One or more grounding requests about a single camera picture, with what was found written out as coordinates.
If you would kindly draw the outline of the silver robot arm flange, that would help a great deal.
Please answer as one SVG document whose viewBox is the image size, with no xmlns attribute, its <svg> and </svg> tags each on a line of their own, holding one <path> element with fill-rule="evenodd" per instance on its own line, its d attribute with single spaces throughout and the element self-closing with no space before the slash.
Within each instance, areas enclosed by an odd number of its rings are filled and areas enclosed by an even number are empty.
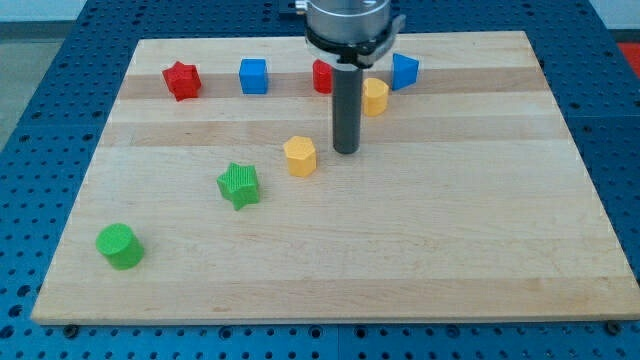
<svg viewBox="0 0 640 360">
<path fill-rule="evenodd" d="M 340 71 L 369 69 L 394 45 L 406 16 L 390 0 L 297 0 L 305 41 L 317 59 Z"/>
</svg>

